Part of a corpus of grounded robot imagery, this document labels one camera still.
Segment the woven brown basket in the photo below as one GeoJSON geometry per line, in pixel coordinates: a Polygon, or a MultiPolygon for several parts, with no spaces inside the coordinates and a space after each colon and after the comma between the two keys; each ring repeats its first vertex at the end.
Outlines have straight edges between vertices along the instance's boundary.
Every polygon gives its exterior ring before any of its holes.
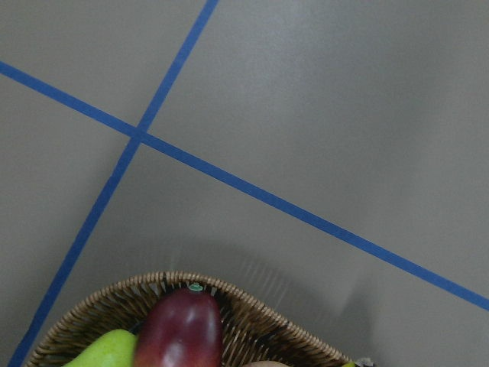
{"type": "Polygon", "coordinates": [[[57,321],[28,356],[26,366],[62,366],[102,334],[135,332],[165,294],[200,284],[219,304],[223,325],[223,366],[274,360],[288,366],[342,366],[352,361],[256,297],[208,275],[157,271],[104,287],[57,321]]]}

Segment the brown paper table cover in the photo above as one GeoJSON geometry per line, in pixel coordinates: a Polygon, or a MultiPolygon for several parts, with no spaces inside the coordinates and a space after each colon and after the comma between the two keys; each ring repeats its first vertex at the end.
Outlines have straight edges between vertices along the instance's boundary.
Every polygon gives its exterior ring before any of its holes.
{"type": "MultiPolygon", "coordinates": [[[[3,1],[1,63],[138,126],[202,1],[3,1]]],[[[488,294],[488,3],[220,1],[155,137],[488,294]]],[[[488,312],[1,78],[1,364],[77,236],[47,331],[93,291],[187,270],[351,357],[486,366],[488,312]]]]}

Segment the green apple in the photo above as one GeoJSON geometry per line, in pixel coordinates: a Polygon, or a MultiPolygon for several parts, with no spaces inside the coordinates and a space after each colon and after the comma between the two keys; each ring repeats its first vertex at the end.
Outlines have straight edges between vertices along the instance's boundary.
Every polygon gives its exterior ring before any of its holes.
{"type": "Polygon", "coordinates": [[[133,366],[137,337],[127,330],[111,330],[100,336],[76,358],[69,367],[133,366]]]}

